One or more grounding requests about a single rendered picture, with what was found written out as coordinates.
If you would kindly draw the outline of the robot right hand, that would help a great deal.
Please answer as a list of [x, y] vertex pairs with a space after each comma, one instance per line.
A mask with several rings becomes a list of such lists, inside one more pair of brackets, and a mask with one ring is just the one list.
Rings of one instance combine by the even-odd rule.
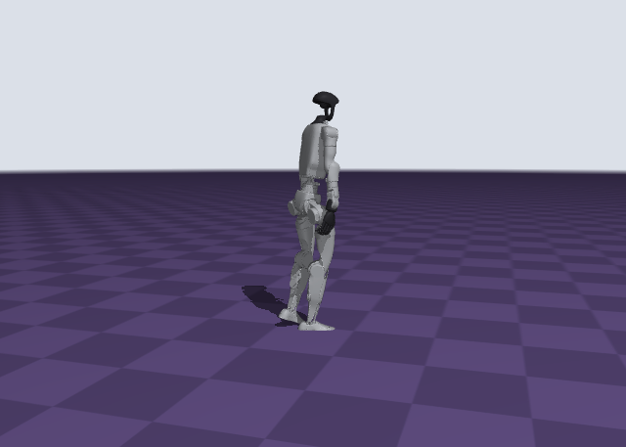
[[317, 231], [318, 234], [322, 236], [328, 235], [330, 231], [335, 227], [335, 212], [337, 211], [337, 208], [333, 209], [332, 203], [333, 203], [332, 200], [327, 201], [327, 205], [326, 205], [327, 213], [324, 216], [323, 223], [318, 230], [315, 230]]

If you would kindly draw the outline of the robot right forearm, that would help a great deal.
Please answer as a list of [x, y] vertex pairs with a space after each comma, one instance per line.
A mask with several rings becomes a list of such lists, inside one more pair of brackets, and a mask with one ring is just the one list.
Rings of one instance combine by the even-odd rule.
[[339, 174], [339, 165], [336, 162], [331, 163], [329, 167], [329, 173], [326, 178], [326, 183], [327, 183], [327, 198], [328, 200], [333, 201], [332, 203], [333, 209], [336, 209], [338, 207], [338, 198], [339, 198], [338, 183], [337, 183], [338, 174]]

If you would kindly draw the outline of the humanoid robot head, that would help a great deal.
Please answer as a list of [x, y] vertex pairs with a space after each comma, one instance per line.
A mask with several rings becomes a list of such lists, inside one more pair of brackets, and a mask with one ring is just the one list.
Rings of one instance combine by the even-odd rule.
[[[339, 99], [334, 94], [329, 92], [319, 92], [313, 97], [312, 101], [324, 109], [325, 115], [317, 115], [316, 119], [311, 124], [323, 123], [325, 120], [330, 121], [333, 119], [335, 105], [339, 102]], [[330, 115], [329, 108], [331, 108]]]

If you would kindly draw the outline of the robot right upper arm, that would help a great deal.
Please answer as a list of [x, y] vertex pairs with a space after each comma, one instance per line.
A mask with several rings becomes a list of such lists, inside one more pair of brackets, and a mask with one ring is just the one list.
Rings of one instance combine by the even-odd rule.
[[324, 141], [324, 169], [328, 174], [330, 164], [335, 162], [334, 158], [336, 154], [338, 131], [334, 127], [322, 126], [321, 138]]

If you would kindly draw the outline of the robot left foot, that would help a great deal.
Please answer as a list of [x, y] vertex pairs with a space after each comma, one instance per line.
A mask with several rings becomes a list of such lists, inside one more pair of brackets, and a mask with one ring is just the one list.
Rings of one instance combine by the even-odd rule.
[[[292, 311], [291, 311], [292, 312]], [[290, 309], [283, 309], [280, 314], [279, 314], [279, 318], [288, 320], [288, 321], [293, 321], [296, 322], [298, 324], [300, 324], [301, 322], [303, 322], [304, 320], [298, 315], [298, 313], [296, 312], [296, 314], [291, 313]]]

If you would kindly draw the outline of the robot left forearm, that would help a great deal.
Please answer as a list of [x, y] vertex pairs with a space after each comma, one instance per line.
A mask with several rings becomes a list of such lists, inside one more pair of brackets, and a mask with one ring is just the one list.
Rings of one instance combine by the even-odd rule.
[[[308, 177], [305, 177], [305, 176], [300, 176], [300, 175], [299, 175], [300, 188], [302, 188], [302, 184], [303, 184], [305, 181], [307, 181], [307, 178], [308, 178]], [[311, 182], [311, 180], [310, 180], [310, 182]], [[300, 190], [301, 190], [301, 189], [300, 189]]]

